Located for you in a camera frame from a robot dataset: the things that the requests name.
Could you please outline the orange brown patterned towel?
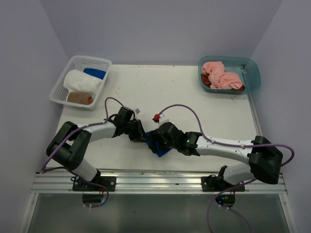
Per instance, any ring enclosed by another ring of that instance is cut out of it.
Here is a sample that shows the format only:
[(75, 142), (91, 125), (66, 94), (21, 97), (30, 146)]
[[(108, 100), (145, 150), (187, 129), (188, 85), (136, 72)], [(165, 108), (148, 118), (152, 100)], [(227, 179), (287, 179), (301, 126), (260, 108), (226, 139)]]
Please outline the orange brown patterned towel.
[(70, 92), (67, 96), (67, 101), (76, 104), (90, 105), (93, 103), (93, 98), (86, 93)]

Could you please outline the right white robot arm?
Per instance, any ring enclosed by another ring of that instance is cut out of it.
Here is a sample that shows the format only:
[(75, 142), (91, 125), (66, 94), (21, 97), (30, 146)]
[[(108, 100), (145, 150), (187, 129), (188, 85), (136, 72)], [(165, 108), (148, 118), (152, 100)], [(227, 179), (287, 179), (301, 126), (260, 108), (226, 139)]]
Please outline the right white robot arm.
[(267, 184), (277, 184), (283, 154), (265, 137), (239, 141), (205, 139), (199, 132), (182, 132), (170, 122), (147, 132), (147, 145), (152, 152), (163, 156), (171, 149), (185, 156), (217, 156), (236, 160), (239, 164), (224, 165), (217, 176), (205, 178), (210, 191), (226, 191), (242, 182), (257, 179)]

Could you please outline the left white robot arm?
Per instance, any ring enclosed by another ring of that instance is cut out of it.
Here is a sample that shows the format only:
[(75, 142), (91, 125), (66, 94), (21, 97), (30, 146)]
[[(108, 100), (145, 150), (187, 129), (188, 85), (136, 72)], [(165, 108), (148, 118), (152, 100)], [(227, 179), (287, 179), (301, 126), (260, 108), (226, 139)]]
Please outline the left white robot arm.
[(67, 121), (48, 145), (46, 163), (54, 160), (74, 174), (77, 178), (74, 181), (74, 191), (108, 191), (110, 182), (105, 182), (100, 171), (92, 166), (84, 156), (90, 143), (123, 134), (133, 142), (148, 140), (141, 121), (136, 119), (133, 110), (126, 107), (121, 107), (113, 117), (108, 117), (98, 123), (78, 126)]

